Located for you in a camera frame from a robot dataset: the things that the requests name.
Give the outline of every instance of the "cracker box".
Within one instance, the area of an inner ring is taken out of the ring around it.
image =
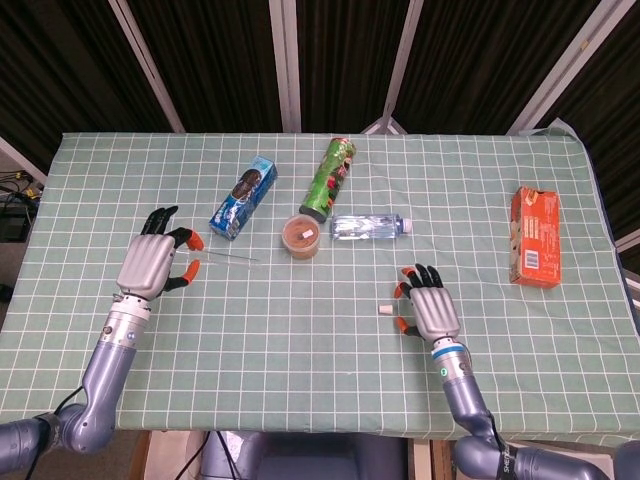
[[[277,177],[271,160],[255,157],[209,221],[213,231],[229,240],[236,238]]]
[[[558,208],[555,192],[518,189],[511,201],[511,283],[552,288],[562,281]]]

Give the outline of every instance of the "green can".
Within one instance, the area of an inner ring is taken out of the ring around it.
[[[334,138],[329,143],[322,163],[313,177],[309,192],[300,206],[300,213],[324,223],[331,213],[342,182],[344,182],[356,147],[347,138]]]

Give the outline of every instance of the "orange box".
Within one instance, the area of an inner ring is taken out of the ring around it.
[[[520,187],[511,201],[511,268],[518,285],[552,288],[562,281],[556,192]]]

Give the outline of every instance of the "white bottle cap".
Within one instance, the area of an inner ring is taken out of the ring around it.
[[[381,315],[393,315],[393,305],[379,305],[378,313]]]

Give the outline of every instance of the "black curtain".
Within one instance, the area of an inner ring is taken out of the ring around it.
[[[408,5],[297,1],[303,132],[360,133],[382,116]]]
[[[616,239],[640,228],[639,25],[636,3],[540,122],[560,117],[585,143]],[[640,271],[640,253],[623,259]]]
[[[106,0],[0,2],[0,133],[48,172],[63,132],[169,131]]]
[[[424,2],[394,118],[410,133],[504,135],[598,2]]]
[[[189,132],[281,132],[268,0],[129,0]]]

